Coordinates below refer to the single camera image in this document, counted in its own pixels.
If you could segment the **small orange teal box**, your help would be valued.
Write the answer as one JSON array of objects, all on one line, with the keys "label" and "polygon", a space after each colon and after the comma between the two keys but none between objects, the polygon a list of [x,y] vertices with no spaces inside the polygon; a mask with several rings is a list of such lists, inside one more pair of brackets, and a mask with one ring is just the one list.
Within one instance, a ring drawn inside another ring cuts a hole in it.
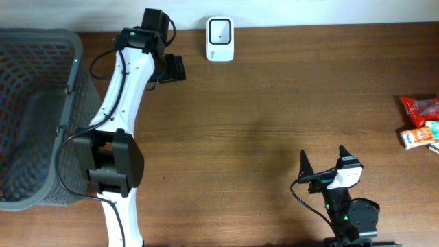
[{"label": "small orange teal box", "polygon": [[401,138],[406,150],[435,142],[433,132],[429,126],[402,131]]}]

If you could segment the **red snack bag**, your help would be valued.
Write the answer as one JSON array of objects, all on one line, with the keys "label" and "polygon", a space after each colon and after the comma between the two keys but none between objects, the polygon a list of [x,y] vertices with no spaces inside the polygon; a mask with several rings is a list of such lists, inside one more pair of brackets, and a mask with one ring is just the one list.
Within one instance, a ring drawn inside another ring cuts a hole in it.
[{"label": "red snack bag", "polygon": [[438,121],[438,96],[424,100],[400,97],[400,101],[416,128],[424,126],[427,121]]}]

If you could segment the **cream yellow snack bag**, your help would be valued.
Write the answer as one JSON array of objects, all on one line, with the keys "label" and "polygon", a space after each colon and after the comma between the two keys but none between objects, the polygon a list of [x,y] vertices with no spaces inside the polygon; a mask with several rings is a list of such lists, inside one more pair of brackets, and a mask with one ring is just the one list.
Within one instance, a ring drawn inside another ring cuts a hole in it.
[{"label": "cream yellow snack bag", "polygon": [[435,153],[439,153],[438,143],[431,143],[428,145],[429,149]]}]

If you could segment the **small teal tissue pack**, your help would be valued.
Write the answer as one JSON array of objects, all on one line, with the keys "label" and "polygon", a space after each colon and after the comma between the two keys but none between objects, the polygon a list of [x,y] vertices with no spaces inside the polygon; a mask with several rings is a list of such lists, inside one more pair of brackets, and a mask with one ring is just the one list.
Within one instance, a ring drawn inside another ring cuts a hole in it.
[{"label": "small teal tissue pack", "polygon": [[439,139],[439,121],[426,121],[425,125],[430,127],[434,139]]}]

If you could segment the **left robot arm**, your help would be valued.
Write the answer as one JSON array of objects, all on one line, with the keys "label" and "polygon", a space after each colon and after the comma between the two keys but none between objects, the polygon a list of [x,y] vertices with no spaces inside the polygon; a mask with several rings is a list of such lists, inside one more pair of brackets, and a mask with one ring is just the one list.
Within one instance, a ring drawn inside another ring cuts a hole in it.
[{"label": "left robot arm", "polygon": [[145,91],[185,80],[181,56],[165,53],[168,31],[125,28],[115,40],[115,67],[102,105],[90,125],[72,138],[82,174],[102,204],[109,246],[143,246],[137,219],[137,189],[145,159],[134,126]]}]

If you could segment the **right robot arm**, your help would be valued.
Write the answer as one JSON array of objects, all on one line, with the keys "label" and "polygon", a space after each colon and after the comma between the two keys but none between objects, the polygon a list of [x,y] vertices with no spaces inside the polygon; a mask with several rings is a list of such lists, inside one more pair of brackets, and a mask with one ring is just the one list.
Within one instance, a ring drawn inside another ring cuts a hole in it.
[{"label": "right robot arm", "polygon": [[296,194],[302,205],[313,211],[330,226],[334,236],[324,239],[323,246],[372,246],[377,236],[380,206],[366,198],[352,198],[349,189],[359,183],[364,166],[344,146],[339,147],[335,167],[315,173],[304,150],[300,151],[298,179],[292,185],[309,185],[308,193],[320,193],[324,198],[323,214],[310,207]]}]

